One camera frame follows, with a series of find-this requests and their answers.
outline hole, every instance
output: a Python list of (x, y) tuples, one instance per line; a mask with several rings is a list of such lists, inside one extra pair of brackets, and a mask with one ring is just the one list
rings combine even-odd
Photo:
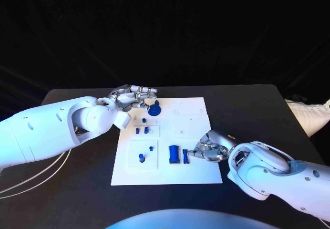
[(30, 123), (27, 123), (27, 127), (29, 127), (30, 130), (33, 130), (33, 126), (32, 126)]
[(313, 175), (314, 177), (320, 177), (320, 173), (317, 172), (317, 170), (313, 170)]
[(62, 119), (61, 119), (61, 116), (59, 116), (59, 114), (56, 114), (56, 118), (58, 118), (58, 120), (62, 122)]

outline white board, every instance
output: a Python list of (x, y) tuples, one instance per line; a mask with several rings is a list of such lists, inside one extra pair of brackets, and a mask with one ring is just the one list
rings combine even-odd
[[(210, 130), (209, 116), (203, 98), (160, 98), (161, 113), (150, 116), (138, 108), (128, 112), (131, 121), (120, 131), (118, 148), (111, 185), (161, 184), (221, 184), (218, 163), (189, 157), (183, 163), (183, 149), (193, 149), (200, 137)], [(169, 146), (180, 149), (180, 164), (169, 163)], [(138, 154), (146, 155), (146, 162)]]

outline white cable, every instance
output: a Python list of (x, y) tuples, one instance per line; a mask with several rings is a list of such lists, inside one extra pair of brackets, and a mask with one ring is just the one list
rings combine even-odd
[[(320, 219), (320, 218), (319, 218)], [(321, 219), (320, 219), (321, 220)], [(327, 226), (327, 228), (330, 228), (330, 226), (326, 224), (326, 222), (321, 220), (323, 224)]]
[[(66, 158), (65, 158), (65, 160), (63, 160), (63, 163), (65, 163), (65, 161), (66, 161), (66, 159), (68, 159), (68, 157), (69, 157), (69, 154), (71, 154), (71, 150), (69, 150), (69, 153), (68, 153)], [(50, 176), (42, 183), (39, 183), (39, 184), (38, 184), (36, 186), (33, 186), (32, 188), (26, 189), (23, 192), (30, 191), (33, 188), (36, 188), (40, 184), (43, 184), (43, 183), (53, 177), (53, 175), (58, 173), (59, 169), (62, 168), (63, 163), (62, 163), (61, 167), (58, 168), (58, 170), (55, 171), (55, 173), (52, 174), (52, 176)], [(22, 194), (23, 192), (19, 192), (19, 193), (16, 193), (16, 194), (13, 194), (13, 195), (10, 195), (10, 196), (6, 196), (6, 197), (0, 197), (0, 199), (4, 199), (4, 198), (7, 198), (7, 197), (13, 197), (13, 196)]]
[(32, 179), (35, 179), (53, 165), (55, 165), (55, 163), (58, 162), (58, 160), (62, 158), (62, 156), (63, 156), (63, 154), (65, 154), (65, 152), (61, 154), (61, 156), (58, 157), (58, 159), (55, 160), (55, 162), (53, 162), (53, 164), (39, 173), (39, 174), (36, 174), (32, 178), (29, 178), (27, 180), (25, 180), (22, 183), (19, 183), (17, 185), (14, 185), (13, 187), (10, 187), (10, 188), (7, 188), (6, 190), (3, 190), (1, 192), (0, 192), (0, 194), (1, 193), (4, 193), (6, 191), (9, 191), (10, 189), (13, 189), (14, 187), (17, 187), (17, 186), (20, 186), (20, 185), (23, 185), (27, 181), (30, 181)]

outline black curtain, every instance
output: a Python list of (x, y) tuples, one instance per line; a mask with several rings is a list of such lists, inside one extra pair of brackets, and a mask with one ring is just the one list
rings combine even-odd
[(323, 103), (329, 18), (326, 5), (311, 14), (301, 4), (1, 1), (0, 119), (38, 106), (52, 88), (123, 84), (271, 83), (284, 97)]

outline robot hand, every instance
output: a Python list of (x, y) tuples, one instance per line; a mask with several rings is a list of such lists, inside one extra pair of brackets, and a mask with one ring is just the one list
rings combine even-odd
[(108, 97), (91, 96), (35, 107), (0, 122), (0, 170), (72, 149), (104, 134), (112, 124), (124, 129), (133, 107), (148, 110), (146, 98), (157, 90), (124, 85)]
[(228, 159), (228, 178), (251, 197), (265, 200), (274, 194), (298, 211), (330, 221), (329, 166), (297, 161), (270, 145), (258, 141), (239, 143), (213, 130), (189, 155), (210, 162)]

